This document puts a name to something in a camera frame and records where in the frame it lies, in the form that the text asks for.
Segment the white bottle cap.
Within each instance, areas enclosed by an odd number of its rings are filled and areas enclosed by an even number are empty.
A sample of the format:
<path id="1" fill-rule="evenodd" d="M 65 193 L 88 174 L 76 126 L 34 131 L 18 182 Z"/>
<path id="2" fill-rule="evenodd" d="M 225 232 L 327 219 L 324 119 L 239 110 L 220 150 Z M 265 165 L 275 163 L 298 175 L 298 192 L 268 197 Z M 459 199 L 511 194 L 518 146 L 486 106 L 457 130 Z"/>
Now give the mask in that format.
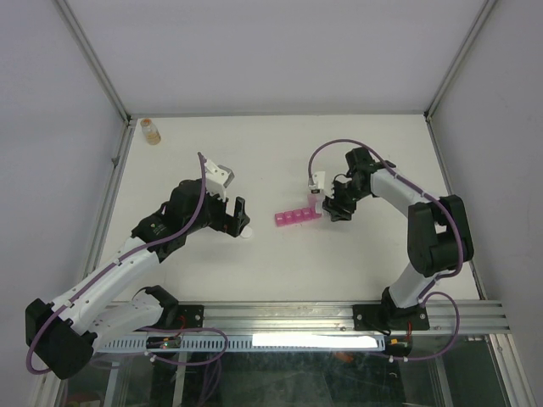
<path id="1" fill-rule="evenodd" d="M 251 227 L 246 226 L 240 233 L 240 237 L 243 239 L 249 239 L 253 235 L 253 230 Z"/>

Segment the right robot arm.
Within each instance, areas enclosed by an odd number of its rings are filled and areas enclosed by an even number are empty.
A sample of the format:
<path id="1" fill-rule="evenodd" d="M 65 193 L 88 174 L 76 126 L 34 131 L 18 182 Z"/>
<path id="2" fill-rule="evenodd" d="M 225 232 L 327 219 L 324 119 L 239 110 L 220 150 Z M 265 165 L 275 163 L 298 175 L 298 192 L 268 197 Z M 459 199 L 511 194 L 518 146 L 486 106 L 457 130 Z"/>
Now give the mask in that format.
<path id="1" fill-rule="evenodd" d="M 389 335 L 393 331 L 425 331 L 425 305 L 434 285 L 456 276 L 474 255 L 464 203 L 457 195 L 436 198 L 400 175 L 389 161 L 374 159 L 367 148 L 345 155 L 345 181 L 333 181 L 323 202 L 331 221 L 351 220 L 363 198 L 381 198 L 407 219 L 409 262 L 386 287 L 376 304 L 353 307 L 354 328 Z"/>

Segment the pink weekly pill organizer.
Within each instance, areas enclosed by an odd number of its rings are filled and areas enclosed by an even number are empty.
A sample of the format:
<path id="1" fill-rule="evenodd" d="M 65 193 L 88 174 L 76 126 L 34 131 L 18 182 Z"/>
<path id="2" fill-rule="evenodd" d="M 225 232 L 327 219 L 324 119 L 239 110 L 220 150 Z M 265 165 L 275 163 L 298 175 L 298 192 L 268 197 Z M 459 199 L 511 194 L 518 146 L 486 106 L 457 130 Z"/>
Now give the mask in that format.
<path id="1" fill-rule="evenodd" d="M 275 225 L 277 227 L 284 227 L 320 219 L 314 216 L 313 206 L 317 201 L 322 201 L 321 195 L 309 194 L 305 207 L 274 214 Z"/>

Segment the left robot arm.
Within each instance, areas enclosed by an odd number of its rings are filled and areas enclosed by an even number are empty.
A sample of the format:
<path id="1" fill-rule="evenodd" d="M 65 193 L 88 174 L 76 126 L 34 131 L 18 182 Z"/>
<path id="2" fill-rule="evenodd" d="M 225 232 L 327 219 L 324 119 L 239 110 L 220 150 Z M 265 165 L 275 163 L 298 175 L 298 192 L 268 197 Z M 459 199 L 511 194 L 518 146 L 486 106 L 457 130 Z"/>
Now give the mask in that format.
<path id="1" fill-rule="evenodd" d="M 236 198 L 232 214 L 227 213 L 227 202 L 202 179 L 181 181 L 158 210 L 139 221 L 107 264 L 48 303 L 33 300 L 25 309 L 27 370 L 38 374 L 32 365 L 37 356 L 46 365 L 45 373 L 68 379 L 117 337 L 147 326 L 174 326 L 177 300 L 159 286 L 145 289 L 142 299 L 127 306 L 107 307 L 132 282 L 182 248 L 188 235 L 210 228 L 239 237 L 250 223 L 245 200 Z"/>

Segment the white pill bottle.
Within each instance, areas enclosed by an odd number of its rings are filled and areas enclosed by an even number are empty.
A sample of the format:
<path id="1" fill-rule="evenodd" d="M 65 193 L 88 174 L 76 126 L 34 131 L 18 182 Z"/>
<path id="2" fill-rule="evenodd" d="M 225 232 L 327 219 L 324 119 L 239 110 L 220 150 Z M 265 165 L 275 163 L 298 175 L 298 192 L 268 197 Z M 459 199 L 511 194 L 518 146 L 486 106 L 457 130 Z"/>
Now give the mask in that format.
<path id="1" fill-rule="evenodd" d="M 322 207 L 322 201 L 317 201 L 314 206 L 313 206 L 313 209 L 314 209 L 314 216 L 316 218 L 321 218 L 323 217 L 324 215 L 324 209 Z"/>

